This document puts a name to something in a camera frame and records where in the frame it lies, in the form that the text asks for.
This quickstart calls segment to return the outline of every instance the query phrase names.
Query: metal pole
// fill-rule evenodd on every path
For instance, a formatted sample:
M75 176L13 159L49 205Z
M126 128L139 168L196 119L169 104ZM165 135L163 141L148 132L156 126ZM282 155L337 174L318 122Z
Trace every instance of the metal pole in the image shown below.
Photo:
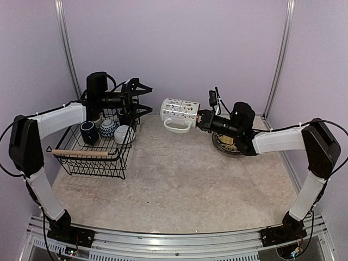
M70 73L70 77L74 87L74 91L75 91L76 97L80 98L82 92L77 79L75 65L72 59L72 54L71 54L71 49L69 44L69 37L67 34L66 21L64 16L63 0L55 0L55 11L57 13L58 25L60 29L60 37L63 43L65 59L66 59L67 66L69 68L69 73Z
M274 103L274 99L276 96L276 92L278 89L279 81L281 78L283 65L284 65L284 61L285 61L285 55L287 52L288 42L289 42L289 38L290 38L291 25L293 24L295 2L296 2L296 0L288 0L287 14L285 17L285 24L284 24L283 37L282 37L282 42L281 42L281 49L279 51L279 56L278 56L278 61L277 61L277 65L276 65L276 71L275 71L273 81L272 81L271 91L269 93L266 108L265 108L264 114L263 114L265 119L268 119L268 117L270 115L270 112L271 112L271 109L272 109L272 106Z

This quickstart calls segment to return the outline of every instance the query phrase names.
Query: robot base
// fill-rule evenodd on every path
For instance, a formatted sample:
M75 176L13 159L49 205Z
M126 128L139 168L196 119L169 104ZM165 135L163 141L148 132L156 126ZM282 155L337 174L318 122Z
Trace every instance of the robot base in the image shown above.
M65 235L56 234L53 230L49 230L47 237L71 245L84 246L88 248L92 246L95 235L93 230L71 226L71 234L73 235L72 237L67 237Z

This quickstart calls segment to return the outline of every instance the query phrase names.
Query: metal rail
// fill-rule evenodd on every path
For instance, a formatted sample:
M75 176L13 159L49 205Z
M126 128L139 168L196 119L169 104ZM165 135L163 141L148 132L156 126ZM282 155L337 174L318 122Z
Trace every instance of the metal rail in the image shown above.
M309 237L312 218L306 218L304 220L304 225ZM92 248L79 248L79 252L81 253L79 259L81 260L125 259L141 261L179 259L184 261L196 258L199 260L223 260L238 256L258 257L257 253L259 251L276 247L262 246L259 235L261 228L207 234L148 234L115 231L81 225L75 226L96 231ZM316 216L314 219L313 236L324 237L326 233L327 231L322 217ZM65 249L66 246L70 246L52 239L47 240L49 248L56 253L58 253L59 249L62 250ZM42 242L42 219L34 216L27 229L27 239L23 253L28 253L29 251L27 248L33 247L33 244L37 247L44 248L45 246ZM20 260L27 260L25 258L25 254L23 254Z

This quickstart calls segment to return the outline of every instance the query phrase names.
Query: mug handle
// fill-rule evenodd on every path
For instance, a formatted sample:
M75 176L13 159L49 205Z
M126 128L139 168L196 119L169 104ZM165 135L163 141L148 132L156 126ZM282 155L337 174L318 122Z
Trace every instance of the mug handle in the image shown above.
M190 129L191 129L191 126L192 126L192 122L191 121L186 121L188 123L187 128L185 128L185 129L173 128L173 127L170 127L170 126L167 125L167 123L171 123L171 122L172 122L172 120L170 118L165 119L164 122L163 122L164 128L167 131L178 133L178 134L184 134L184 133L189 132Z

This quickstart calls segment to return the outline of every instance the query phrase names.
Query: wooden handle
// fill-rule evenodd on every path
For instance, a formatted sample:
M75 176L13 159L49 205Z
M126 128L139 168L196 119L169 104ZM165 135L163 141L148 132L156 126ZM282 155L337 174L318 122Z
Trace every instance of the wooden handle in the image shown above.
M69 150L52 150L54 155L74 155L74 156L95 156L95 157L107 157L109 153L107 151L69 151Z

